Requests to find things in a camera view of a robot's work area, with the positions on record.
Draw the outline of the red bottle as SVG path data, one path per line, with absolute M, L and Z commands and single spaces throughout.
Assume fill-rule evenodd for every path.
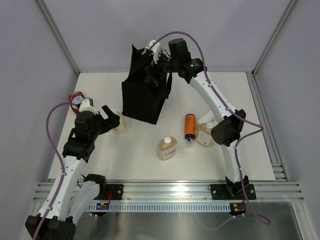
M 70 102 L 71 110 L 78 115 L 80 113 L 79 111 L 79 105 L 81 102 L 85 99 L 84 94 L 81 91 L 75 91 L 72 94 L 68 96 L 68 100 Z

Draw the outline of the black canvas bag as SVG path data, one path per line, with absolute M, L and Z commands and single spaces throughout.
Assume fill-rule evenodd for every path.
M 155 125 L 169 98 L 173 76 L 153 67 L 153 56 L 132 47 L 128 77 L 121 83 L 122 114 Z

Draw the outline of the white tube dark cap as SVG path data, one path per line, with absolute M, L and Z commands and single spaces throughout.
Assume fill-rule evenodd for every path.
M 214 115 L 211 111 L 209 111 L 208 113 L 206 113 L 204 116 L 200 117 L 197 120 L 197 123 L 199 125 L 203 124 L 203 123 L 209 123 L 212 122 L 214 120 Z

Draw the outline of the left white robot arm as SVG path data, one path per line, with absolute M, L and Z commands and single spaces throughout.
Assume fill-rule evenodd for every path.
M 98 136 L 117 128 L 120 116 L 115 110 L 102 106 L 107 118 L 92 106 L 81 105 L 62 154 L 58 154 L 60 171 L 51 191 L 35 216 L 28 216 L 25 227 L 34 240 L 72 240 L 77 223 L 91 201 L 113 198 L 106 178 L 88 174 L 77 194 L 74 189 L 83 168 L 95 149 Z

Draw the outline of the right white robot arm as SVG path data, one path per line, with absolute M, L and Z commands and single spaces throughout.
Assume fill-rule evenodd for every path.
M 170 55 L 165 57 L 161 54 L 158 40 L 152 40 L 146 45 L 146 52 L 154 58 L 154 67 L 167 73 L 177 73 L 183 78 L 200 94 L 217 121 L 210 134 L 222 150 L 226 166 L 226 183 L 211 185 L 211 194 L 219 194 L 223 198 L 246 199 L 250 193 L 250 182 L 238 154 L 238 146 L 243 139 L 241 132 L 246 122 L 246 112 L 236 109 L 227 101 L 210 77 L 205 59 L 192 58 L 183 38 L 173 39 L 168 45 Z

